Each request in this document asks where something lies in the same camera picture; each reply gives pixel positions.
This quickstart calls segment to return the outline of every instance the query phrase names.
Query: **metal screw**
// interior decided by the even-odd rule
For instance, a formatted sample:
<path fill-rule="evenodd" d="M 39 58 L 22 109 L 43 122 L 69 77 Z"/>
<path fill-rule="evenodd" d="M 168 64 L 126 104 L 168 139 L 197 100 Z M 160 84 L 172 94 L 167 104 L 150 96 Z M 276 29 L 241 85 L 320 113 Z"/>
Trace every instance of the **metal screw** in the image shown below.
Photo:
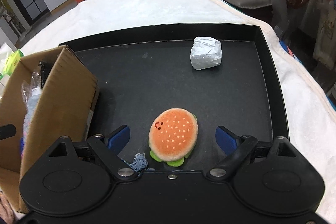
<path fill-rule="evenodd" d="M 177 179 L 177 175 L 170 174 L 170 175 L 168 175 L 168 178 L 169 179 Z"/>
<path fill-rule="evenodd" d="M 121 168 L 118 170 L 118 175 L 121 177 L 130 177 L 134 174 L 134 170 L 131 168 Z"/>
<path fill-rule="evenodd" d="M 213 177 L 222 177 L 226 174 L 226 171 L 222 168 L 214 168 L 210 170 L 210 175 Z"/>

